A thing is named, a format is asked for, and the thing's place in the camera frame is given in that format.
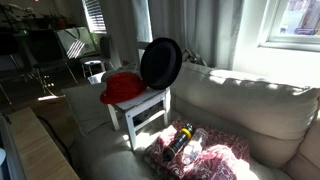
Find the white curtain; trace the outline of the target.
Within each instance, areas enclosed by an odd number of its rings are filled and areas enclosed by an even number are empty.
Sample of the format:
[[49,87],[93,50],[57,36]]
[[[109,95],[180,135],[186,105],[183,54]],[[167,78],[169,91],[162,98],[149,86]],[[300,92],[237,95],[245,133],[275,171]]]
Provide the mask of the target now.
[[137,63],[140,42],[159,37],[230,70],[245,0],[99,0],[117,61]]

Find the black office chair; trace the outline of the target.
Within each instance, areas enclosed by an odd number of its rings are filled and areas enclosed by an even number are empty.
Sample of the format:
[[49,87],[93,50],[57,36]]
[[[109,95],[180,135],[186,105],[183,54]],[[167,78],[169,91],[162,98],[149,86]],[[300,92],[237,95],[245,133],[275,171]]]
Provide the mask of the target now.
[[61,43],[52,29],[28,30],[29,50],[36,63],[33,67],[37,70],[40,83],[46,87],[47,83],[42,75],[41,69],[53,67],[55,65],[65,65],[71,77],[78,83],[74,73],[68,65],[68,59],[63,53]]

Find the red white patterned cloth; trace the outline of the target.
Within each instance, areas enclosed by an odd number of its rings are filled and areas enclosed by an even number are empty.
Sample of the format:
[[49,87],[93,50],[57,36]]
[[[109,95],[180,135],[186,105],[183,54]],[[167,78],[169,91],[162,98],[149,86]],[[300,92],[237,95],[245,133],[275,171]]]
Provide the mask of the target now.
[[179,180],[249,180],[251,171],[247,140],[207,126],[190,123],[195,131],[203,128],[208,132],[203,150],[192,164],[182,163],[183,149],[190,140],[181,147],[173,160],[164,161],[163,150],[187,123],[190,122],[178,116],[145,150],[144,161],[159,177]]

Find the black fedora hat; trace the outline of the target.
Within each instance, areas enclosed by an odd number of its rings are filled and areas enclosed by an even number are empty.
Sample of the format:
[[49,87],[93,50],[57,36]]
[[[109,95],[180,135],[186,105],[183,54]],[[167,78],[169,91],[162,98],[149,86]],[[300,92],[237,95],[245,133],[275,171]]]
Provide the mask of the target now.
[[147,45],[140,73],[152,89],[166,89],[177,78],[182,66],[182,52],[176,41],[161,37]]

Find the light wooden table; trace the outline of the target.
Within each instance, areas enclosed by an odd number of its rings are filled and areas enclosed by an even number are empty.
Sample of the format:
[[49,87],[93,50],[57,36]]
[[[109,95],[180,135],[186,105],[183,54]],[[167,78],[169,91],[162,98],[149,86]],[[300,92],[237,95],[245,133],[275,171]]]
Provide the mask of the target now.
[[80,180],[31,108],[8,115],[27,180]]

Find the clear plastic bottle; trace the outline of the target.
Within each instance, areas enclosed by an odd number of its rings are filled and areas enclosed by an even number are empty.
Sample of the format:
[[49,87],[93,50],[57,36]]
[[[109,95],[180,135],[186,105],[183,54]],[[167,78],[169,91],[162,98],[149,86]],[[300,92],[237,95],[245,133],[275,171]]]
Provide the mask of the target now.
[[193,134],[188,144],[183,149],[182,163],[184,165],[192,164],[202,152],[208,139],[208,132],[203,128],[198,128]]

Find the small white wooden chair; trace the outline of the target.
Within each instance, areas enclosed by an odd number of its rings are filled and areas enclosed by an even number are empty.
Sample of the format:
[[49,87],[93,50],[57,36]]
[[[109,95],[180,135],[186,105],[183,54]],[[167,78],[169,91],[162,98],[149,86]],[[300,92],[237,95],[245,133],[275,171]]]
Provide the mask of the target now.
[[[136,132],[139,131],[144,126],[148,125],[153,120],[157,119],[160,116],[163,116],[164,125],[168,125],[169,115],[170,115],[170,101],[171,93],[170,88],[167,87],[163,90],[154,90],[148,88],[141,95],[121,103],[117,104],[108,104],[109,113],[113,123],[115,131],[120,129],[118,118],[116,113],[121,113],[124,115],[126,128],[128,131],[130,147],[132,151],[137,149],[137,140]],[[135,126],[133,123],[133,118],[148,110],[149,108],[154,107],[159,102],[163,104],[163,108],[158,112],[152,114],[149,118],[144,120],[139,125]]]

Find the window frame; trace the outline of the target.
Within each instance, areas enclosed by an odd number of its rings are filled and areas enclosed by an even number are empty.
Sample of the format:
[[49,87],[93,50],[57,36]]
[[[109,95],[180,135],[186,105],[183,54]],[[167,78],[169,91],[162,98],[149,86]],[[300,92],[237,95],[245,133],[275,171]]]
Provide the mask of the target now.
[[320,51],[320,0],[267,0],[259,46]]

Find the round stool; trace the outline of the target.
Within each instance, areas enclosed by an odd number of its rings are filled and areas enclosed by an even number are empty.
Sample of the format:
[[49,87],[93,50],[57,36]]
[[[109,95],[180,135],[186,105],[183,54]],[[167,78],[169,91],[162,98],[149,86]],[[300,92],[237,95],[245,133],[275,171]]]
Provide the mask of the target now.
[[101,70],[105,71],[105,64],[108,62],[108,59],[102,58],[100,56],[89,56],[81,58],[79,62],[82,67],[83,76],[86,77],[86,68],[88,68],[90,75],[92,75],[91,67],[93,65],[100,65]]

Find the cream sofa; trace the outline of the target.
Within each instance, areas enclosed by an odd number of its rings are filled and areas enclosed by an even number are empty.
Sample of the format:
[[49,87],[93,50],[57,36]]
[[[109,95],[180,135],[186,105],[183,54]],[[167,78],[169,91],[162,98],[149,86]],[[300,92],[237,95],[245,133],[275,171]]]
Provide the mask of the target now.
[[[76,139],[85,180],[158,180],[114,131],[99,100],[102,83],[69,88],[66,100],[79,126]],[[320,180],[320,90],[255,75],[183,64],[171,86],[171,115],[248,140],[249,175],[257,180]]]

